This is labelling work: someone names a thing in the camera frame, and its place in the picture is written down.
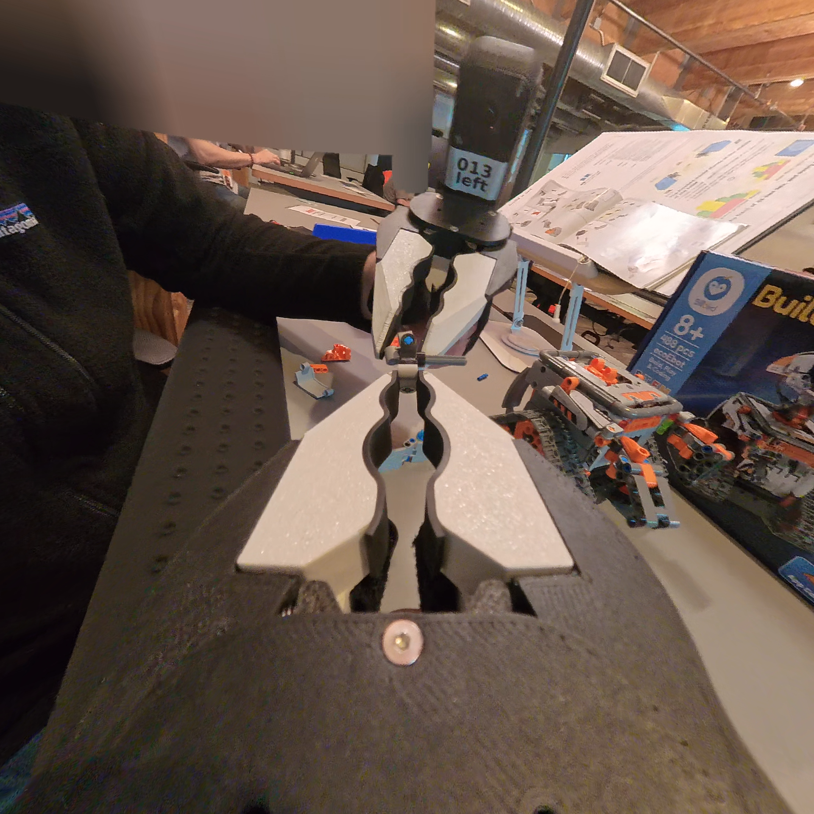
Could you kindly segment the blue plastic separator tool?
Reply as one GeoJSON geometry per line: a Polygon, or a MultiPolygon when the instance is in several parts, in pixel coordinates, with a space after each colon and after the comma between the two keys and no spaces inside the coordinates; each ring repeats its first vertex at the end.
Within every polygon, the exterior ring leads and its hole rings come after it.
{"type": "Polygon", "coordinates": [[[410,463],[423,463],[427,461],[427,456],[423,452],[424,432],[419,431],[415,436],[410,437],[400,448],[393,449],[379,467],[381,474],[396,471],[402,466],[410,463]]]}

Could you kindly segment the black stand pole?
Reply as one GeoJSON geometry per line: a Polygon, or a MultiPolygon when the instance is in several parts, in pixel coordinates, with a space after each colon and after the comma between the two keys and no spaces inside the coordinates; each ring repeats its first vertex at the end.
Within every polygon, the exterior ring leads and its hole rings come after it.
{"type": "Polygon", "coordinates": [[[577,1],[575,3],[574,11],[565,31],[563,44],[559,49],[555,66],[546,83],[544,98],[516,174],[513,189],[515,195],[523,192],[531,183],[532,172],[549,132],[555,108],[563,93],[569,70],[581,37],[585,32],[593,6],[594,1],[577,1]]]}

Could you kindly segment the blue cardboard box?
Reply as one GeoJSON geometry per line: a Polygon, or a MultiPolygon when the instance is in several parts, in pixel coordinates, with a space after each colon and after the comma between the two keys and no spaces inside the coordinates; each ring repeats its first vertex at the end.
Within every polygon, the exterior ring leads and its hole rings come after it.
{"type": "Polygon", "coordinates": [[[734,458],[672,483],[813,603],[813,281],[701,252],[628,369],[707,420],[734,458]]]}

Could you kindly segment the small grey red connector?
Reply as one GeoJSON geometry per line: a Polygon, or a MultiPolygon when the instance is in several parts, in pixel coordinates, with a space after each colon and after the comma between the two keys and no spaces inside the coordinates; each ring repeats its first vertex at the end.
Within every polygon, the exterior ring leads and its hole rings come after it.
{"type": "Polygon", "coordinates": [[[295,384],[315,400],[329,398],[334,394],[334,389],[319,378],[319,375],[328,372],[328,367],[325,364],[312,365],[303,362],[300,364],[299,370],[295,372],[295,384]]]}

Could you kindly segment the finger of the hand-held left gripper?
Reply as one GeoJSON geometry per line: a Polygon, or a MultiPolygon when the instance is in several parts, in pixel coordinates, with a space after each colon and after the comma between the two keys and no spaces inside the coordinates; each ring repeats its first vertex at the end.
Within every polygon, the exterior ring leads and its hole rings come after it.
{"type": "Polygon", "coordinates": [[[413,298],[418,267],[427,261],[427,240],[397,234],[377,261],[374,278],[374,351],[383,359],[404,324],[413,298]]]}
{"type": "Polygon", "coordinates": [[[482,253],[455,256],[453,283],[442,294],[440,310],[427,328],[427,354],[446,354],[475,325],[486,306],[492,258],[482,253]]]}

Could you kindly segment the white flat sheet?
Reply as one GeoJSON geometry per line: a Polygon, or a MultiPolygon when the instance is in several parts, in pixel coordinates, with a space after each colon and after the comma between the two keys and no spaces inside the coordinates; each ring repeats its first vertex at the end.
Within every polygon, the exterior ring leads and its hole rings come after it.
{"type": "Polygon", "coordinates": [[[503,344],[524,357],[538,357],[544,353],[559,353],[560,348],[525,326],[510,325],[501,337],[503,344]]]}

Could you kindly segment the blue plastic bin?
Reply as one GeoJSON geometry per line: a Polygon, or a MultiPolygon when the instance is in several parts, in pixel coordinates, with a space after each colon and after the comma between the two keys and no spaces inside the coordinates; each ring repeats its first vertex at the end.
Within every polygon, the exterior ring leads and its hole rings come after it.
{"type": "Polygon", "coordinates": [[[319,239],[328,239],[374,247],[377,242],[375,229],[363,229],[348,226],[337,226],[332,223],[317,223],[312,234],[319,239]]]}

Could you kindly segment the grey orange tracked toy robot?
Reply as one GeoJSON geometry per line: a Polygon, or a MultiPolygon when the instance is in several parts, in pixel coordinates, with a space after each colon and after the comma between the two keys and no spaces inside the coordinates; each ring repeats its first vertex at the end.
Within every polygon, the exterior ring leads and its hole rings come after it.
{"type": "Polygon", "coordinates": [[[733,460],[706,423],[642,374],[585,351],[541,351],[493,420],[630,527],[678,527],[668,468],[695,485],[733,460]]]}

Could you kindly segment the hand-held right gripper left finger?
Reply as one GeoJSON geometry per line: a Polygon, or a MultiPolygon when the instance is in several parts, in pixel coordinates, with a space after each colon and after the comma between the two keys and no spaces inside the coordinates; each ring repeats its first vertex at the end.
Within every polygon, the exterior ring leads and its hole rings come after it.
{"type": "Polygon", "coordinates": [[[398,377],[383,375],[308,430],[260,514],[237,567],[328,584],[381,576],[389,551],[379,466],[392,444],[398,377]]]}

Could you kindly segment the black perforated board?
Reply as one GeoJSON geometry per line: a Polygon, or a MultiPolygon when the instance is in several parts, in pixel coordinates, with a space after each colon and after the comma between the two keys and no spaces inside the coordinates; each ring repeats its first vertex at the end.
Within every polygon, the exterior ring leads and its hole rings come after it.
{"type": "Polygon", "coordinates": [[[117,642],[193,531],[290,440],[279,329],[193,308],[60,688],[103,677],[117,642]]]}

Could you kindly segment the silver ventilation duct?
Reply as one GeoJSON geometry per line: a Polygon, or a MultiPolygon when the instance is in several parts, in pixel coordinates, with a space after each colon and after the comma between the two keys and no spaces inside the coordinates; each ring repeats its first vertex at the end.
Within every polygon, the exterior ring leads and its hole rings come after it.
{"type": "MultiPolygon", "coordinates": [[[[514,1],[438,1],[436,10],[485,33],[538,50],[553,66],[563,45],[567,25],[514,1]]],[[[580,42],[569,76],[585,86],[610,94],[616,88],[602,79],[607,57],[594,42],[580,42]]]]}

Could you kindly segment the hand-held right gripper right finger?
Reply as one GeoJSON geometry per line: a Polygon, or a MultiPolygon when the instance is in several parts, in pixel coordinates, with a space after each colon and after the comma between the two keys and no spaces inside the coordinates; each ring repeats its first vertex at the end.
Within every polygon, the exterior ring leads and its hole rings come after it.
{"type": "Polygon", "coordinates": [[[456,586],[569,573],[574,560],[525,462],[540,461],[535,450],[433,374],[418,376],[418,402],[442,573],[456,586]]]}

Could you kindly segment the open instruction booklet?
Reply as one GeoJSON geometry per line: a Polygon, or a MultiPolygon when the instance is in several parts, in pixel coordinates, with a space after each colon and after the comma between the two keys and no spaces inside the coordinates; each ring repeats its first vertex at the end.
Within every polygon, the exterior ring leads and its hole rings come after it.
{"type": "Polygon", "coordinates": [[[602,134],[502,213],[539,262],[583,256],[636,289],[672,293],[705,250],[751,249],[812,205],[812,132],[602,134]]]}

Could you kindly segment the printed paper sheet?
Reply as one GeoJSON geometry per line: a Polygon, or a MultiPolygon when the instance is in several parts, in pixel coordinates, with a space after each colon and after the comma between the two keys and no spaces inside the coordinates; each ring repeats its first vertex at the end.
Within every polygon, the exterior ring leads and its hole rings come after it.
{"type": "Polygon", "coordinates": [[[306,217],[316,220],[329,221],[336,225],[346,226],[353,229],[372,229],[370,226],[365,226],[361,220],[340,212],[327,211],[323,209],[313,208],[308,205],[300,204],[288,208],[290,211],[298,212],[306,217]]]}

